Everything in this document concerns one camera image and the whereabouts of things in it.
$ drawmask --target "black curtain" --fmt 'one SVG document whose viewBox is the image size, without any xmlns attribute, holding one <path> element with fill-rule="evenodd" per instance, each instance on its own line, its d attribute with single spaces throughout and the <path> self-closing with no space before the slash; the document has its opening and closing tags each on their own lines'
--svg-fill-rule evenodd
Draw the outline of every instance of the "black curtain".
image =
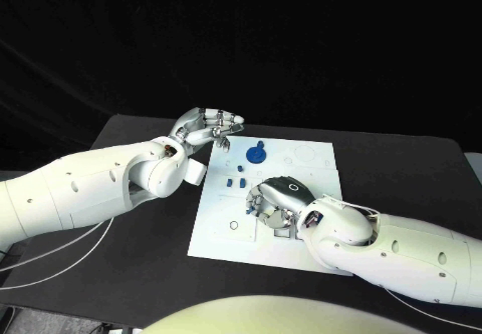
<svg viewBox="0 0 482 334">
<path fill-rule="evenodd" d="M 193 106 L 482 151 L 480 59 L 476 2 L 1 0 L 0 169 Z"/>
</svg>

